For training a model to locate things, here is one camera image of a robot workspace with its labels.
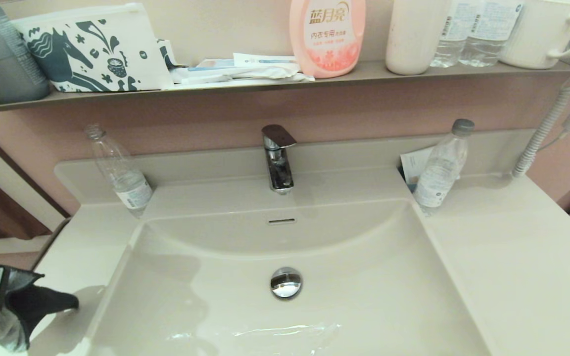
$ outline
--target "wall shelf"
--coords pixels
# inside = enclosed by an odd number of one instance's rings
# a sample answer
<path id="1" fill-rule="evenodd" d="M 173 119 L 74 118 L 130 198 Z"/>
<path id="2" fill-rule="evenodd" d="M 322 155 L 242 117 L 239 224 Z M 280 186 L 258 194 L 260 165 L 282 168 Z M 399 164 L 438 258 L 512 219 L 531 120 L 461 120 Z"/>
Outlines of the wall shelf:
<path id="1" fill-rule="evenodd" d="M 423 81 L 428 79 L 456 79 L 467 77 L 531 77 L 570 75 L 570 64 L 559 62 L 549 70 L 528 70 L 497 63 L 494 67 L 473 68 L 457 65 L 450 68 L 430 68 L 421 75 L 397 75 L 389 72 L 384 61 L 363 61 L 350 74 L 330 79 L 318 79 L 313 83 L 265 84 L 259 86 L 233 86 L 225 88 L 179 89 L 179 90 L 149 90 L 135 92 L 52 92 L 38 101 L 0 105 L 0 111 L 23 108 L 36 108 L 63 103 L 92 103 L 94 101 L 133 99 L 145 97 L 171 97 L 175 95 L 216 94 L 228 92 L 254 92 L 261 90 L 284 90 L 302 88 L 322 88 L 331 86 L 351 86 L 362 84 L 384 84 L 398 81 Z"/>

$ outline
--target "pink detergent bottle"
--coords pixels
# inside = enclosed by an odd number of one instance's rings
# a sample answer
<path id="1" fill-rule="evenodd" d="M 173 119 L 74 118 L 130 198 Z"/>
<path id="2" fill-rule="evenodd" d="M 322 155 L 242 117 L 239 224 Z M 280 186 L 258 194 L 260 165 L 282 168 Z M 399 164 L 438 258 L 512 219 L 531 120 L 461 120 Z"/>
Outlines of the pink detergent bottle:
<path id="1" fill-rule="evenodd" d="M 320 79 L 351 72 L 365 22 L 366 0 L 292 0 L 289 36 L 303 73 Z"/>

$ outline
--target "faucet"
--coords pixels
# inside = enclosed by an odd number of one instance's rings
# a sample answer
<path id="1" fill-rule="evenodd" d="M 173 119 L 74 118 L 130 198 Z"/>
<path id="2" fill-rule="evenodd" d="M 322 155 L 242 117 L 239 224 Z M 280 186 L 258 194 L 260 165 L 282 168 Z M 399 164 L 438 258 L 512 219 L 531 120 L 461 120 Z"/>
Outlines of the faucet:
<path id="1" fill-rule="evenodd" d="M 270 171 L 270 188 L 280 195 L 288 194 L 294 188 L 294 180 L 285 149 L 294 146 L 296 140 L 280 125 L 267 125 L 262 132 L 267 168 Z"/>

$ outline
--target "bottle cap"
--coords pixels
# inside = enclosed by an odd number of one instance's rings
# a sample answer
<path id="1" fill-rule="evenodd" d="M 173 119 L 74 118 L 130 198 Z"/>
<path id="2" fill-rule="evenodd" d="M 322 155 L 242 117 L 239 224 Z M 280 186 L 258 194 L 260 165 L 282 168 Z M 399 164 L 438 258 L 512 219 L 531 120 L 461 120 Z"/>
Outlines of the bottle cap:
<path id="1" fill-rule="evenodd" d="M 102 138 L 105 135 L 104 130 L 100 128 L 99 124 L 90 124 L 85 127 L 85 133 L 88 135 L 88 138 L 92 140 L 97 140 Z"/>
<path id="2" fill-rule="evenodd" d="M 475 124 L 468 119 L 457 119 L 452 125 L 452 133 L 461 137 L 469 136 L 473 130 L 475 130 Z"/>

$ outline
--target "white sink basin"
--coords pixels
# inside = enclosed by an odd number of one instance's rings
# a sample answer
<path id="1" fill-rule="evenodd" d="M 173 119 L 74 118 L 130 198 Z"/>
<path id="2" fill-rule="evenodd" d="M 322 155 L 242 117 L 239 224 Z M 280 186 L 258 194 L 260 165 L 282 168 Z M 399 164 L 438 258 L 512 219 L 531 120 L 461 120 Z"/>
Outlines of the white sink basin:
<path id="1" fill-rule="evenodd" d="M 108 290 L 93 356 L 489 354 L 408 200 L 149 221 Z"/>

